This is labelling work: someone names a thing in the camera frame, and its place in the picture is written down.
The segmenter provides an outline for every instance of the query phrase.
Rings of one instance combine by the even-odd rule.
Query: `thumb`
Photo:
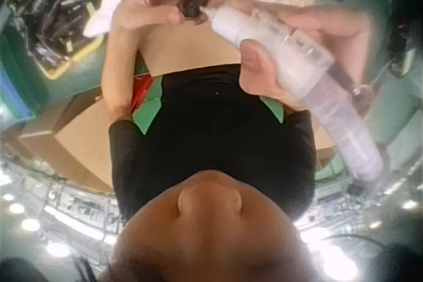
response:
[[[143,8],[138,14],[142,24],[181,24],[184,17],[175,6],[162,5],[149,8]]]
[[[310,11],[304,10],[292,15],[282,15],[280,18],[293,28],[318,30],[322,27],[321,21],[319,21]]]
[[[274,73],[272,57],[262,45],[254,40],[241,42],[241,71],[251,73]]]

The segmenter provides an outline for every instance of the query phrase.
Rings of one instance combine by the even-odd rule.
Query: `fluorescent light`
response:
[[[68,257],[68,255],[71,254],[71,250],[69,250],[68,246],[59,242],[49,241],[46,249],[49,254],[58,258]]]
[[[10,205],[9,211],[12,214],[22,214],[25,211],[25,207],[23,207],[21,204],[15,203]]]
[[[5,195],[3,195],[3,199],[5,201],[12,201],[12,200],[15,199],[15,197],[12,194],[5,194]]]
[[[382,225],[382,222],[381,221],[375,221],[375,222],[373,222],[373,223],[370,224],[369,228],[370,229],[375,229],[375,228],[379,227],[380,225]]]
[[[47,213],[51,214],[51,215],[55,215],[55,214],[56,214],[56,212],[57,212],[57,209],[56,209],[56,208],[53,208],[53,207],[51,207],[51,206],[49,206],[49,205],[45,206],[44,210],[45,210]]]
[[[323,227],[315,227],[301,233],[301,239],[306,244],[322,240],[323,238],[326,238],[328,236],[330,236],[330,231],[327,228]]]
[[[27,231],[37,231],[40,229],[40,222],[33,218],[24,219],[22,229]]]
[[[107,243],[107,244],[114,245],[116,243],[116,241],[117,241],[117,238],[115,236],[112,236],[111,234],[107,234],[104,237],[104,242]]]
[[[417,202],[416,201],[406,201],[403,204],[403,209],[413,209],[417,207]]]
[[[94,238],[95,240],[102,240],[104,237],[104,234],[100,230],[90,227],[78,221],[77,219],[73,219],[49,205],[45,206],[44,210],[47,213],[53,215],[54,218],[56,218],[58,221],[61,221],[62,223],[75,229],[76,231],[79,231],[81,234],[84,234],[85,236]]]
[[[0,186],[10,184],[12,182],[11,177],[9,175],[3,174],[0,172]]]

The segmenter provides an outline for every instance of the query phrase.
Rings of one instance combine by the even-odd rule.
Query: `cardboard box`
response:
[[[95,97],[99,94],[99,89],[96,89],[50,106],[25,126],[19,141],[35,157],[46,161],[60,176],[91,190],[111,192],[111,186],[99,180],[57,139],[61,129],[95,103]]]

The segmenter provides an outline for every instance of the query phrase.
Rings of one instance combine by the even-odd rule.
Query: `green panel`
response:
[[[32,60],[20,50],[23,45],[22,38],[14,28],[8,26],[3,29],[0,35],[2,64],[25,104],[37,113],[41,105],[46,103],[48,95]]]
[[[140,130],[146,134],[154,117],[161,107],[161,77],[154,79],[145,100],[134,112],[134,122]]]

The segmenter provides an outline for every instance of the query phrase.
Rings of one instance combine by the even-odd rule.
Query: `person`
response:
[[[133,122],[137,45],[150,24],[184,22],[177,2],[122,0],[113,16],[102,93],[112,181],[128,223],[100,281],[310,281],[310,255],[293,221],[313,199],[311,114],[277,83],[260,44],[241,44],[241,65],[164,75],[147,133]],[[361,11],[232,5],[306,30],[362,80],[370,26]],[[259,96],[282,105],[282,124]]]

